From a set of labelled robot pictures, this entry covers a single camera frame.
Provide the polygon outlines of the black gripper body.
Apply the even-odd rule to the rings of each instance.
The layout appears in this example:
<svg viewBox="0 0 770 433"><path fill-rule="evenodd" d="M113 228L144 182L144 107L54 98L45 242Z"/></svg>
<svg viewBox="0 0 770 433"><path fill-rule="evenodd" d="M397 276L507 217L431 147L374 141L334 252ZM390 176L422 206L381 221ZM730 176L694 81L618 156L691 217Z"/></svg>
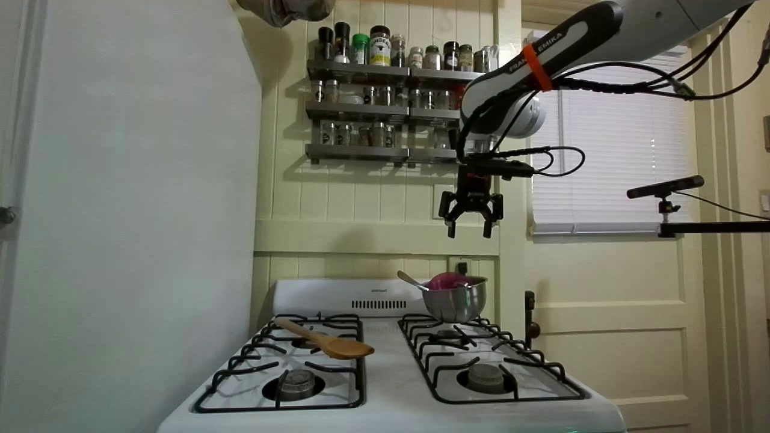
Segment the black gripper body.
<svg viewBox="0 0 770 433"><path fill-rule="evenodd" d="M492 215L491 206L491 176L478 172L474 165L462 165L456 172L456 189L451 196L451 217L464 211L478 211L484 217Z"/></svg>

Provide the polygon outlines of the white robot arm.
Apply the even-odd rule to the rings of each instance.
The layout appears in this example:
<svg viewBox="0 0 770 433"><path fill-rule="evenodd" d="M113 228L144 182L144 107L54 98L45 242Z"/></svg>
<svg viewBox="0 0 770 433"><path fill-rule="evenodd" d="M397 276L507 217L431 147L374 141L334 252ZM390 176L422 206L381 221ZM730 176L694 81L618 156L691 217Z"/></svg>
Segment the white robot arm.
<svg viewBox="0 0 770 433"><path fill-rule="evenodd" d="M659 93L670 87L670 98L711 100L711 93L691 93L681 80L697 71L716 50L730 27L753 0L602 0L569 15L533 43L523 43L504 64L470 80L458 95L462 127L451 135L456 152L456 189L440 196L437 217L455 235L455 221L464 211L484 217L484 235L503 219L503 196L491 195L491 177L532 177L535 169L520 163L514 152L495 148L467 154L470 135L504 138L520 121L533 126L539 111L533 95L556 88L587 88L599 93ZM653 71L651 81L603 85L578 80L594 67L634 67L706 27L729 16L724 32L692 61L673 71Z"/></svg>

